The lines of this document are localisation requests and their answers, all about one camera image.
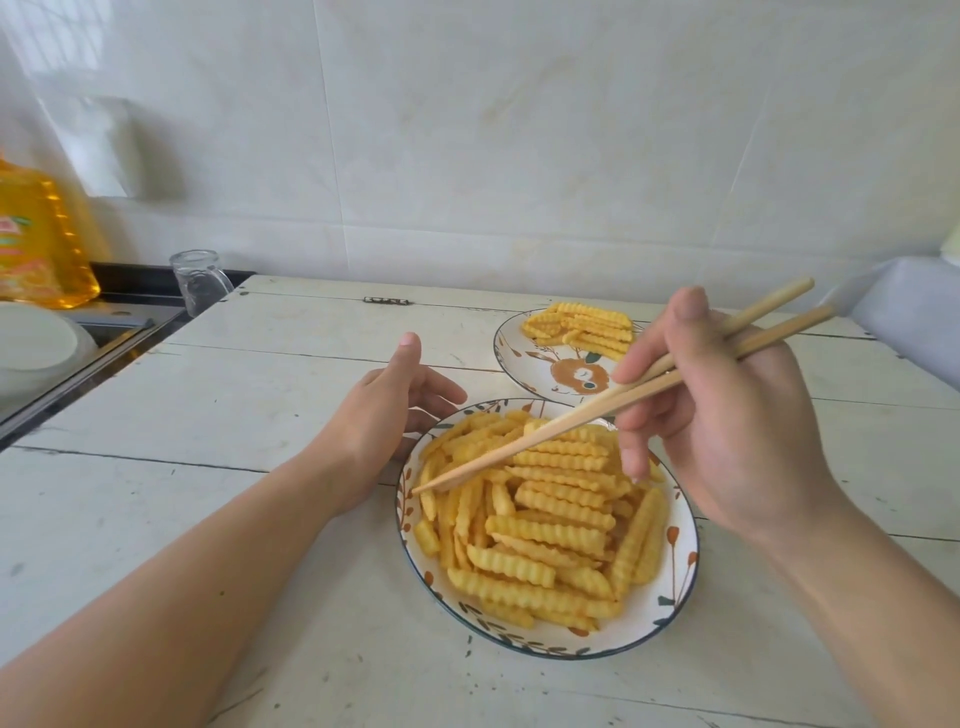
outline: white tile wall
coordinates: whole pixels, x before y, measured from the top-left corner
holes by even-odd
[[[953,0],[0,0],[0,23],[14,160],[69,176],[45,87],[132,102],[150,194],[94,203],[100,258],[736,306],[960,220]]]

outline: yellow plastic bottle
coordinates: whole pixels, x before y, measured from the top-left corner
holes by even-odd
[[[98,295],[57,184],[0,156],[0,300],[73,308]]]

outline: forearm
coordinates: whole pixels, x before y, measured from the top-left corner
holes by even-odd
[[[844,498],[767,556],[882,725],[955,720],[960,599],[875,523]]]
[[[0,671],[5,724],[203,723],[341,476],[282,466],[164,548]]]

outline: kitchen counter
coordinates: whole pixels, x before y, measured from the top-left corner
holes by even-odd
[[[248,279],[0,454],[0,663],[297,452],[403,331],[470,401],[522,396],[493,333],[551,300]],[[601,303],[639,321],[660,310]],[[849,321],[792,345],[843,487],[960,588],[960,393]],[[870,724],[783,587],[710,521],[699,520],[697,587],[669,629],[615,657],[556,663],[474,640],[431,603],[393,509],[378,489],[321,535],[222,696],[218,726]]]

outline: glass cup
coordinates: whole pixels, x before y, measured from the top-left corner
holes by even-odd
[[[200,316],[233,290],[219,262],[216,251],[183,251],[170,256],[170,265],[191,318]]]

